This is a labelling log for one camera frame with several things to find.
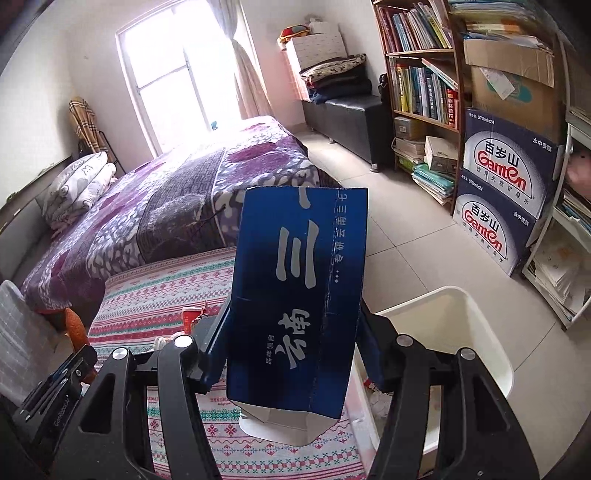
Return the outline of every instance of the curtain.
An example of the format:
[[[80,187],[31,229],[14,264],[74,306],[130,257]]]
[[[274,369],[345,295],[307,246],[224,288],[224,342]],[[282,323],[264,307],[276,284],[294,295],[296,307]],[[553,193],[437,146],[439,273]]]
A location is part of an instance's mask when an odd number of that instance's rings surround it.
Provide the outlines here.
[[[217,23],[232,42],[236,56],[236,94],[242,118],[273,115],[269,100],[263,90],[254,65],[246,50],[234,39],[238,27],[238,0],[207,0]]]
[[[70,100],[68,109],[70,110],[70,120],[74,132],[76,132],[78,138],[86,144],[92,153],[107,152],[109,162],[114,163],[115,159],[95,125],[95,113],[86,100],[81,97],[74,97]]]

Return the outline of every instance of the floor tile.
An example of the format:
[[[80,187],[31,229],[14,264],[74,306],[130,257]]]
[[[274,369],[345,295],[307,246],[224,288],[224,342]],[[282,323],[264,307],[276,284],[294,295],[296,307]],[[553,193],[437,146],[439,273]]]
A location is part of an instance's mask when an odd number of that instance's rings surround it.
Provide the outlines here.
[[[556,324],[542,296],[516,274],[507,275],[458,225],[398,247],[429,291],[445,285],[465,289],[476,301],[513,368]]]
[[[402,245],[453,223],[449,212],[408,174],[369,173],[341,182],[369,189],[369,214],[394,245]]]
[[[368,257],[369,255],[383,252],[392,247],[393,244],[386,234],[382,232],[382,229],[378,227],[378,224],[375,223],[374,219],[368,217],[368,234],[365,256]]]
[[[365,259],[363,299],[372,312],[393,307],[426,292],[396,248]]]
[[[591,324],[556,324],[515,372],[509,404],[544,476],[562,457],[591,405]]]
[[[369,173],[369,163],[337,143],[329,144],[328,138],[323,135],[305,132],[297,136],[308,147],[312,163],[318,161],[322,164],[320,168],[335,180],[342,181]]]

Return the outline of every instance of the red and white tablecloth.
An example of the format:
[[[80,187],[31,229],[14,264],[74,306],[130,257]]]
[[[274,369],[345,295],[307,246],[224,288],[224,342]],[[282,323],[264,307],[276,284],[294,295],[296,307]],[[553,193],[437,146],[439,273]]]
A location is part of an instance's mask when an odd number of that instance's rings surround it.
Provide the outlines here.
[[[217,313],[232,286],[235,249],[228,248],[146,265],[111,277],[89,332],[102,365],[126,346],[148,351],[154,339],[182,330],[183,306]],[[311,444],[293,447],[246,435],[238,425],[240,408],[226,398],[225,378],[207,395],[197,395],[217,466],[226,480],[361,480],[365,470],[346,409],[340,421]],[[148,390],[148,427],[156,473],[170,476],[158,391]]]

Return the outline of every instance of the white trash bin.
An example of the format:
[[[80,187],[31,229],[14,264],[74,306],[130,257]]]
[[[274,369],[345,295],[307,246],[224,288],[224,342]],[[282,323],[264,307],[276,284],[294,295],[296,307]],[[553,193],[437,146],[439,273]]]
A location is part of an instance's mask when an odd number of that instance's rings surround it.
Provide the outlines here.
[[[478,353],[503,395],[509,396],[513,387],[513,367],[486,317],[474,299],[462,288],[452,286],[438,288],[377,314],[388,318],[398,333],[412,336],[428,349],[455,354],[462,347],[472,348]],[[356,384],[361,382],[361,378],[366,378],[365,368],[357,348],[353,360],[345,404],[355,436],[362,437],[365,434],[367,438],[367,441],[358,439],[358,442],[366,446],[371,441],[373,449],[377,450],[379,433],[375,420],[371,414],[368,414],[369,403],[363,407],[359,406],[363,400],[368,402],[368,396],[361,398],[357,394],[360,388]],[[430,402],[424,455],[434,452],[439,442],[437,404],[440,407],[440,402]],[[371,465],[372,452],[367,448],[362,450],[365,450],[362,455],[365,457],[364,466]]]

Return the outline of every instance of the blue box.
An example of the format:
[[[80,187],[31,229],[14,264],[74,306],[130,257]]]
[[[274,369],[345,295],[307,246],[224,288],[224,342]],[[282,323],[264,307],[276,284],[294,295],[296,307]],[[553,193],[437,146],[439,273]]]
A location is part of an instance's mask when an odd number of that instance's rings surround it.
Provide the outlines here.
[[[529,254],[544,217],[536,219],[466,169],[462,169],[453,218],[507,273]]]
[[[367,215],[366,189],[246,191],[232,286],[228,399],[265,430],[255,436],[305,445],[340,418]],[[270,424],[282,425],[282,436],[269,433]],[[298,437],[306,425],[309,434]],[[241,427],[248,429],[242,418]]]
[[[564,147],[474,108],[466,110],[464,168],[531,216],[540,218],[556,191]]]

